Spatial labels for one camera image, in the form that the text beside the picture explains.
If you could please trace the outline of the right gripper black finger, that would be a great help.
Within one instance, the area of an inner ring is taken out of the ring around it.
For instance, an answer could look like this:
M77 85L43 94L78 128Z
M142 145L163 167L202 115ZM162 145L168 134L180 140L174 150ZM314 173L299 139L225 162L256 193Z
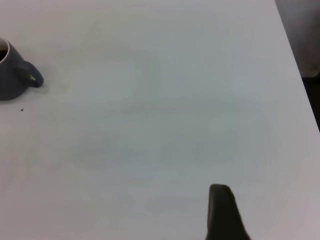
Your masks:
M209 187L207 240L249 240L231 188L225 184Z

